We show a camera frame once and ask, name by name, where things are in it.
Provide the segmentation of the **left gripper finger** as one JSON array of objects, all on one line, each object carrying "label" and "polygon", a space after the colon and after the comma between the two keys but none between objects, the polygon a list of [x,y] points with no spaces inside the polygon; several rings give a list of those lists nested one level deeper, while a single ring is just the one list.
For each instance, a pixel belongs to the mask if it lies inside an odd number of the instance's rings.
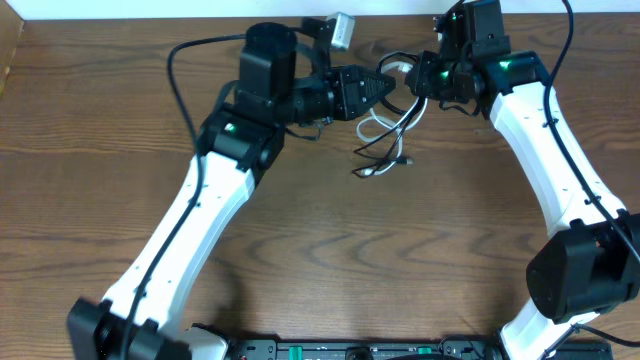
[{"label": "left gripper finger", "polygon": [[386,96],[395,90],[394,84],[371,85],[367,87],[367,105],[372,108],[376,104],[382,104],[391,112],[396,112]]},{"label": "left gripper finger", "polygon": [[390,93],[395,89],[395,78],[371,69],[362,72],[364,93]]}]

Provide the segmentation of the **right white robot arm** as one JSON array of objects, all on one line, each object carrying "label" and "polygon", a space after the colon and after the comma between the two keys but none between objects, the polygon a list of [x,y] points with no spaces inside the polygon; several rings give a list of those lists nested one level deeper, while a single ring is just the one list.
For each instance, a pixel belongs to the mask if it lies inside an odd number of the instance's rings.
[{"label": "right white robot arm", "polygon": [[459,1],[434,20],[440,44],[406,84],[445,110],[474,101],[514,152],[539,202],[548,242],[526,269],[529,300],[486,344],[487,359],[581,359],[569,337],[639,293],[639,219],[604,184],[557,101],[554,71],[515,52],[496,1]]}]

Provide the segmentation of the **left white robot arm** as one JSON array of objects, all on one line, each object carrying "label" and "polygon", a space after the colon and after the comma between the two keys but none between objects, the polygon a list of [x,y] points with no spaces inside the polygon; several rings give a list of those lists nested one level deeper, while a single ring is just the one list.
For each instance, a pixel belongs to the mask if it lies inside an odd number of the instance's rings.
[{"label": "left white robot arm", "polygon": [[223,359],[228,341],[181,319],[222,232],[281,152],[292,125],[350,121],[389,94],[394,80],[359,65],[335,66],[354,19],[337,13],[274,22],[240,35],[237,79],[201,126],[185,180],[151,238],[99,303],[79,299],[67,317],[78,359]]}]

